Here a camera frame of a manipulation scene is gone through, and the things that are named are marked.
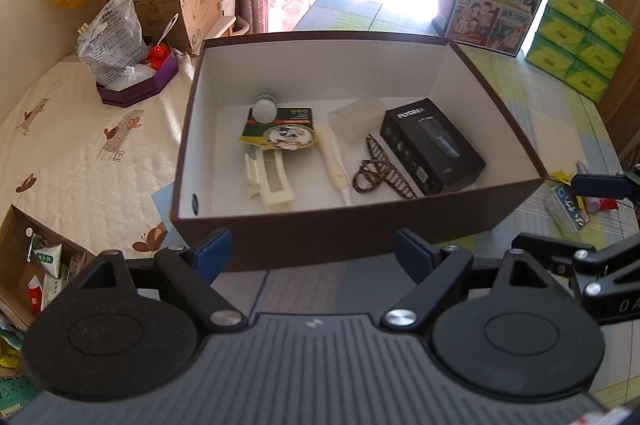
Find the bed sheet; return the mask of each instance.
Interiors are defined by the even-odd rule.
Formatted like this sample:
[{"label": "bed sheet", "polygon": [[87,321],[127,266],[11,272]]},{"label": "bed sheet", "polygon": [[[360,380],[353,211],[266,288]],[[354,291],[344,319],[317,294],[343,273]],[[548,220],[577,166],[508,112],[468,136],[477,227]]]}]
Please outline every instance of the bed sheet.
[{"label": "bed sheet", "polygon": [[11,204],[94,254],[148,257],[163,237],[151,194],[171,183],[193,80],[188,56],[161,94],[104,105],[70,56],[0,124],[0,216]]}]

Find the stack of tissue boxes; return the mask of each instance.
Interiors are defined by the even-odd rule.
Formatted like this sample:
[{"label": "stack of tissue boxes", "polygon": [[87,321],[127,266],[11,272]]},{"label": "stack of tissue boxes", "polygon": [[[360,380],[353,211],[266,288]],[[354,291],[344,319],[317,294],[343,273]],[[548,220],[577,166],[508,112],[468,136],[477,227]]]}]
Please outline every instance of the stack of tissue boxes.
[{"label": "stack of tissue boxes", "polygon": [[598,101],[633,28],[597,0],[549,0],[527,61]]}]

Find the open box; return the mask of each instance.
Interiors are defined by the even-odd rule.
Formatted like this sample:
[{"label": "open box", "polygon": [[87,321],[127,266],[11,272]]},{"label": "open box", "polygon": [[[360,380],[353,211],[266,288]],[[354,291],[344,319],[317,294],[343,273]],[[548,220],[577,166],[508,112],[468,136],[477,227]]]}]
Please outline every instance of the open box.
[{"label": "open box", "polygon": [[[238,137],[255,98],[311,107],[314,121],[359,98],[387,108],[430,98],[486,163],[460,192],[402,200],[386,185],[351,191],[343,204],[318,148],[287,151],[291,210],[266,214],[248,199]],[[374,134],[384,145],[379,134]],[[393,154],[387,154],[396,165]],[[364,139],[340,141],[350,174],[369,158]],[[513,116],[460,48],[447,39],[375,32],[292,32],[207,40],[191,88],[180,144],[172,220],[190,245],[227,227],[228,269],[273,269],[388,253],[408,227],[432,243],[490,230],[543,182],[546,170]]]},{"label": "open box", "polygon": [[27,228],[51,245],[62,245],[62,263],[67,267],[73,256],[78,257],[78,271],[94,257],[89,251],[45,227],[15,206],[11,206],[0,225],[0,310],[13,325],[26,331],[35,316],[27,284],[36,275],[44,279],[44,270],[37,261],[27,262],[29,237]]}]

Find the brown patterned cord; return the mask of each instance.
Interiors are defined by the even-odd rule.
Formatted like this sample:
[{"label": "brown patterned cord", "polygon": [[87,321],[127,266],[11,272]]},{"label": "brown patterned cord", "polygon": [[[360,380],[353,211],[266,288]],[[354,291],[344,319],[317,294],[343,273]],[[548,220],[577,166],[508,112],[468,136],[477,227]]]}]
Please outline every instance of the brown patterned cord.
[{"label": "brown patterned cord", "polygon": [[[404,179],[400,170],[389,161],[389,157],[386,155],[385,150],[380,146],[380,143],[372,135],[367,135],[367,148],[369,154],[372,157],[370,160],[363,160],[360,164],[360,169],[353,177],[353,188],[360,194],[366,194],[372,192],[378,188],[382,182],[398,193],[401,198],[415,199],[418,196],[415,195],[411,185]],[[359,177],[363,177],[366,180],[365,186],[358,184]]]}]

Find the person illustration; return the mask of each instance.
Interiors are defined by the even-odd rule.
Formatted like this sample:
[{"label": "person illustration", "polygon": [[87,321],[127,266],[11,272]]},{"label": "person illustration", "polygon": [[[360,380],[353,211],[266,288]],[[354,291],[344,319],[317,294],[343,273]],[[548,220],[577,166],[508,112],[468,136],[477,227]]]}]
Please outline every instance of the person illustration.
[{"label": "person illustration", "polygon": [[514,28],[511,33],[504,37],[504,42],[502,43],[504,50],[509,52],[515,50],[517,45],[520,43],[521,36],[522,27],[518,26]]},{"label": "person illustration", "polygon": [[471,31],[473,34],[477,34],[478,33],[478,24],[480,23],[478,17],[473,17],[470,21],[469,21],[469,31]]},{"label": "person illustration", "polygon": [[489,1],[484,1],[480,7],[480,26],[478,33],[482,36],[487,36],[491,32],[491,22],[494,20],[494,13],[491,11],[492,4]]},{"label": "person illustration", "polygon": [[469,23],[471,22],[472,18],[473,18],[473,15],[471,14],[471,10],[469,8],[464,8],[460,12],[460,19],[456,24],[456,31],[464,35],[466,31],[469,29]]}]

